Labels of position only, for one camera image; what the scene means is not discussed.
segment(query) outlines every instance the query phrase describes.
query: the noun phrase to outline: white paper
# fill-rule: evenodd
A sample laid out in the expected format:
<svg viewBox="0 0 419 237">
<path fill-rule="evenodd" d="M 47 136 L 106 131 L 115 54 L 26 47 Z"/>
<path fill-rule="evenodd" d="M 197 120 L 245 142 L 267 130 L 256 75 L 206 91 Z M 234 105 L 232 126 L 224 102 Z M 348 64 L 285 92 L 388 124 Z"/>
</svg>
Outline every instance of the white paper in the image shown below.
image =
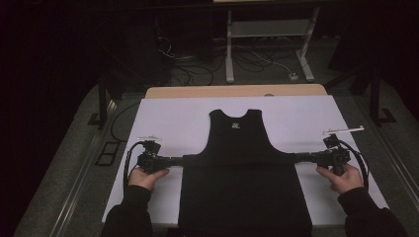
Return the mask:
<svg viewBox="0 0 419 237">
<path fill-rule="evenodd" d="M 271 144 L 284 152 L 317 152 L 326 149 L 323 131 L 348 128 L 331 96 L 241 97 L 241 98 L 181 98 L 145 99 L 141 101 L 126 152 L 138 137 L 162 138 L 159 155 L 181 157 L 198 154 L 207 145 L 210 133 L 209 113 L 222 110 L 230 117 L 242 117 L 247 110 L 261 110 Z M 351 133 L 338 137 L 358 150 Z M 131 167 L 136 156 L 132 152 Z M 103 221 L 109 210 L 123 199 L 123 170 L 126 152 L 117 173 Z M 350 164 L 359 167 L 352 156 Z M 314 226 L 343 225 L 346 214 L 332 192 L 329 182 L 315 172 L 315 164 L 295 165 Z M 182 168 L 171 168 L 155 186 L 148 211 L 152 223 L 177 224 Z M 374 178 L 370 176 L 370 194 L 379 207 L 387 207 Z"/>
</svg>

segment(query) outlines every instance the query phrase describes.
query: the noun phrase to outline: black vest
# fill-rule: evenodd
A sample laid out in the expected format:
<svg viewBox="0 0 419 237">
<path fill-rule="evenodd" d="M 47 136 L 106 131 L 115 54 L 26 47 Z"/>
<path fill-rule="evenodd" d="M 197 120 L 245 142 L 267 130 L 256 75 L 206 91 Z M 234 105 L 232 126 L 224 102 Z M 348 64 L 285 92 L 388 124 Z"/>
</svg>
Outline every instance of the black vest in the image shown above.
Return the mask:
<svg viewBox="0 0 419 237">
<path fill-rule="evenodd" d="M 262 112 L 230 118 L 210 114 L 207 147 L 185 155 L 194 163 L 247 165 L 185 167 L 179 227 L 186 236 L 311 236 L 311 219 L 294 164 L 252 166 L 251 161 L 290 158 L 269 141 Z"/>
</svg>

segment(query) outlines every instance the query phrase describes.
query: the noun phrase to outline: electrical outlet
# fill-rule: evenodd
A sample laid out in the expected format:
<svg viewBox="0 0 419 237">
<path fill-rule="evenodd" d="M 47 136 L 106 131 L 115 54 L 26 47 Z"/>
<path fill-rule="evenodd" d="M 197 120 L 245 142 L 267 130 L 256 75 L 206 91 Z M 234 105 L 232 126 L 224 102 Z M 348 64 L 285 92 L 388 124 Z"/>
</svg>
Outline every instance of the electrical outlet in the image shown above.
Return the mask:
<svg viewBox="0 0 419 237">
<path fill-rule="evenodd" d="M 294 72 L 294 73 L 290 73 L 290 74 L 289 74 L 289 77 L 290 77 L 290 79 L 291 79 L 292 81 L 298 80 L 298 75 L 296 75 L 296 73 L 295 73 L 295 72 Z"/>
</svg>

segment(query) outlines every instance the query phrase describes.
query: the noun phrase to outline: black cloth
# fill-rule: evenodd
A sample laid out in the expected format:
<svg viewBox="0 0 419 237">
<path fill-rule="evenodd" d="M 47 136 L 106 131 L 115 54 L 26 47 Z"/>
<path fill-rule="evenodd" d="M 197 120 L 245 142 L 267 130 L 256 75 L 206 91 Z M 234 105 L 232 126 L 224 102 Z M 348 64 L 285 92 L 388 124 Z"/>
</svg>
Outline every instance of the black cloth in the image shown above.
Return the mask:
<svg viewBox="0 0 419 237">
<path fill-rule="evenodd" d="M 147 212 L 150 196 L 151 192 L 143 187 L 128 186 L 122 203 L 108 213 L 101 237 L 152 237 Z M 347 237 L 408 236 L 394 214 L 387 208 L 378 208 L 366 189 L 353 189 L 340 195 L 338 200 L 348 214 Z"/>
<path fill-rule="evenodd" d="M 121 204 L 109 211 L 101 237 L 153 236 L 147 211 L 150 197 L 150 190 L 140 186 L 128 186 Z"/>
<path fill-rule="evenodd" d="M 209 117 L 206 148 L 184 159 L 246 165 L 184 167 L 178 223 L 186 236 L 311 236 L 294 164 L 260 166 L 293 156 L 271 145 L 262 112 L 231 118 L 216 110 Z"/>
<path fill-rule="evenodd" d="M 356 188 L 338 197 L 345 213 L 347 237 L 405 237 L 406 230 L 388 209 L 380 209 L 364 188 Z"/>
</svg>

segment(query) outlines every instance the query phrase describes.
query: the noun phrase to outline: floor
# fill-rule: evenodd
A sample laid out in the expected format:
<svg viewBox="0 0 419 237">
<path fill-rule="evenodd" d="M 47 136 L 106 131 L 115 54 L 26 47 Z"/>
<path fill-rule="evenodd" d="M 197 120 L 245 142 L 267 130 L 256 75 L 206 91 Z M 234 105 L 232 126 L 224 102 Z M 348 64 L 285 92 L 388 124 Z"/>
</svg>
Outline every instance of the floor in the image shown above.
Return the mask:
<svg viewBox="0 0 419 237">
<path fill-rule="evenodd" d="M 327 68 L 338 41 L 325 38 L 310 43 L 306 57 L 315 77 L 313 83 L 324 85 L 341 74 Z M 306 83 L 294 55 L 299 43 L 300 39 L 236 41 L 233 48 L 234 84 Z M 169 84 L 226 85 L 222 39 L 215 41 L 215 45 L 218 44 L 213 61 L 178 55 Z M 282 65 L 270 63 L 273 59 Z M 299 79 L 291 81 L 289 71 L 295 72 Z M 365 132 L 354 133 L 357 145 L 367 157 L 391 210 L 410 236 L 419 236 L 416 185 L 419 181 L 419 160 L 416 159 L 419 155 L 419 122 L 403 106 L 394 89 L 381 82 L 380 106 L 389 109 L 396 122 L 376 126 L 368 115 L 370 91 L 362 96 L 351 95 L 349 87 L 353 80 L 349 78 L 336 85 L 328 94 L 334 97 L 348 127 L 362 125 L 366 128 Z M 125 150 L 124 140 L 129 136 L 130 125 L 143 96 L 141 93 L 125 94 L 121 100 L 110 102 L 108 122 L 103 129 L 98 129 L 96 125 L 88 124 L 91 115 L 98 112 L 97 87 L 86 95 L 15 236 L 100 234 L 108 194 Z M 110 149 L 111 153 L 115 150 L 112 166 L 95 165 L 104 149 Z M 100 162 L 111 162 L 112 158 L 107 156 Z M 165 229 L 156 229 L 155 235 L 165 236 Z M 323 227 L 315 228 L 313 236 L 345 235 L 342 227 Z"/>
</svg>

